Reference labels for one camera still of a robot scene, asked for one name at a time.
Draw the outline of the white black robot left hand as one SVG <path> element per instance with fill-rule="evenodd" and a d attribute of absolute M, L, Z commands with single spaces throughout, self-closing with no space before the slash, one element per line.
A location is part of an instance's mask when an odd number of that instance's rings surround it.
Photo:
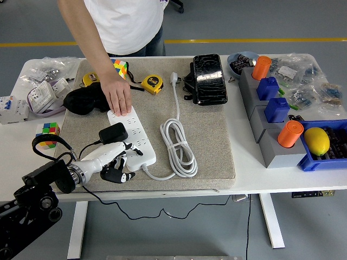
<path fill-rule="evenodd" d="M 132 143 L 114 142 L 98 147 L 80 161 L 70 165 L 81 178 L 81 185 L 89 182 L 92 174 L 100 173 L 104 180 L 122 184 L 135 176 L 134 173 L 123 173 L 126 163 L 126 151 L 135 151 L 142 156 L 143 152 Z"/>

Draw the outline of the person's right hand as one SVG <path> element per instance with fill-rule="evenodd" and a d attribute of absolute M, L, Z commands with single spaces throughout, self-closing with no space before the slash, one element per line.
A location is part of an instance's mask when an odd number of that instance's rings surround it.
<path fill-rule="evenodd" d="M 110 110 L 116 116 L 126 116 L 131 112 L 132 96 L 130 85 L 122 78 L 101 82 Z"/>

